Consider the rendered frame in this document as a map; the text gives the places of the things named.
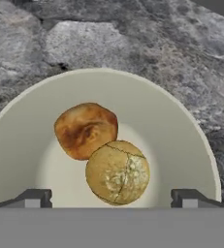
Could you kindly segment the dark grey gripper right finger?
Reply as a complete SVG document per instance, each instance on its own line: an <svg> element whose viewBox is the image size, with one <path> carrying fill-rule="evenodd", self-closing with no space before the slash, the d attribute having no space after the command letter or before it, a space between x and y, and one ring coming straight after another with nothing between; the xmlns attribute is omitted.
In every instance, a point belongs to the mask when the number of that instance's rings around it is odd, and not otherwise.
<svg viewBox="0 0 224 248"><path fill-rule="evenodd" d="M204 196L196 189L173 189L171 208L224 208L224 203Z"/></svg>

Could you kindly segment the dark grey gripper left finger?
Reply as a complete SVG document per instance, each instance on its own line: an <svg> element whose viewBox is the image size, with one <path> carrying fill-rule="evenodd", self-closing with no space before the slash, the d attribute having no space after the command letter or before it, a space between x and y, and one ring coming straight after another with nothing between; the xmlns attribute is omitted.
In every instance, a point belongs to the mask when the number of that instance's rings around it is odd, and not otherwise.
<svg viewBox="0 0 224 248"><path fill-rule="evenodd" d="M52 208L50 189L27 189L16 198L0 202L0 208Z"/></svg>

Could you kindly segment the white bowl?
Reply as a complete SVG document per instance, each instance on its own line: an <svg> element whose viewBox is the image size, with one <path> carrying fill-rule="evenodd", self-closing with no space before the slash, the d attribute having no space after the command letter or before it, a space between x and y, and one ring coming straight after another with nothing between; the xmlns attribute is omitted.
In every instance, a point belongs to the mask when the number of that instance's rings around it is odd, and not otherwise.
<svg viewBox="0 0 224 248"><path fill-rule="evenodd" d="M150 165L150 181L135 207L167 207L175 188L220 200L221 183L208 139L190 112L166 90L112 69L82 69L48 77L0 112L0 202L30 188L52 191L55 207L101 207L85 180L85 164L65 154L53 124L81 103L114 112L118 136Z"/></svg>

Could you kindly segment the round cracked tan bread roll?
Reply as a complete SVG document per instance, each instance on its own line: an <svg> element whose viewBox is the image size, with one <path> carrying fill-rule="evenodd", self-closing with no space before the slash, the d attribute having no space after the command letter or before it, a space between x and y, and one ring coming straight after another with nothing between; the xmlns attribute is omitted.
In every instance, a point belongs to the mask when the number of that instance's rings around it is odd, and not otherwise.
<svg viewBox="0 0 224 248"><path fill-rule="evenodd" d="M86 164L85 177L90 190L100 200L120 206L143 195L150 169L138 147L125 140L116 140L92 154Z"/></svg>

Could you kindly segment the browned flat bread roll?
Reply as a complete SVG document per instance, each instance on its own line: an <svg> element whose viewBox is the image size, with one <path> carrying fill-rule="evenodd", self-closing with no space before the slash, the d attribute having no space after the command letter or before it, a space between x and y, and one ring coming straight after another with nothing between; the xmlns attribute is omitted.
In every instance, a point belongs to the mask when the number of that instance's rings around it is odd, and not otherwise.
<svg viewBox="0 0 224 248"><path fill-rule="evenodd" d="M88 160L99 147L116 140L117 132L116 115L96 103L69 108L54 123L59 144L76 160Z"/></svg>

